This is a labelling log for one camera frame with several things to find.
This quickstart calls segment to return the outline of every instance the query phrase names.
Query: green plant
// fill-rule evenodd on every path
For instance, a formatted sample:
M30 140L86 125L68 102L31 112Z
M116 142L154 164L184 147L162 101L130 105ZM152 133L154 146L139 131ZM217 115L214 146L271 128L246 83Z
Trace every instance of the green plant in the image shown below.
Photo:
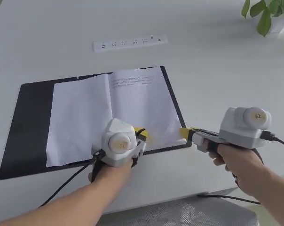
M272 26L272 17L284 14L284 0L260 0L251 8L250 4L250 0L245 0L241 15L246 18L249 10L251 17L258 16L263 12L257 25L257 31L265 37Z

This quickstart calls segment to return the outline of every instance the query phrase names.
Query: round label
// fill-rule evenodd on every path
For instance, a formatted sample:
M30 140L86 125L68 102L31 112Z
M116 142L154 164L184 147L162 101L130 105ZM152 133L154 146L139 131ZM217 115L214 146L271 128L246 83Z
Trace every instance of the round label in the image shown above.
M265 112L253 112L251 118L256 121L266 121L267 116Z
M111 143L111 148L114 150L127 150L128 142L125 140L113 140Z

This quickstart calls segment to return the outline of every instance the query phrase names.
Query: black folder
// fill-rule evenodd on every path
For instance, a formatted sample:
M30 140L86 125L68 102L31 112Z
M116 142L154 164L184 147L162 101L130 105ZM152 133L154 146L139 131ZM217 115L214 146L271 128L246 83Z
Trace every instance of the black folder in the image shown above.
M185 122L171 88L165 67L161 66L161 70L181 126L184 128L186 127ZM46 146L54 85L94 76L101 76L101 74L27 83L21 86L0 167L0 180L63 170L83 166L87 163L87 161L79 161L64 166L47 168ZM184 145L147 151L144 155L186 148L191 145L192 143L188 141Z

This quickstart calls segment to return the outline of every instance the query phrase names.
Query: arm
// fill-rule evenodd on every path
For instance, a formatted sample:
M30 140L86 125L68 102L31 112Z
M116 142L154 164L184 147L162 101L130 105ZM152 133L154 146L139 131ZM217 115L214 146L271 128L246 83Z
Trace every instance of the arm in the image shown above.
M113 168L104 166L95 182L37 210L0 223L0 226L93 226L120 192L131 174L132 161Z
M214 164L226 164L226 170L238 177L241 190L256 198L284 226L284 178L263 165L251 150L219 145L218 153L221 157L209 154Z

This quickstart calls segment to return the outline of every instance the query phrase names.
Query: power strip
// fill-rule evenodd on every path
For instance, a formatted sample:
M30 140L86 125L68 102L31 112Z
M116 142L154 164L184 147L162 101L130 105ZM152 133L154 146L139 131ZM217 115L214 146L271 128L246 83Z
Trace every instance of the power strip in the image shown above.
M166 44L166 43L168 43L167 37L163 34L149 35L135 39L94 42L93 49L94 52L104 52L108 50L123 49L123 48L138 48L138 47L146 47L146 46L153 46L153 45Z

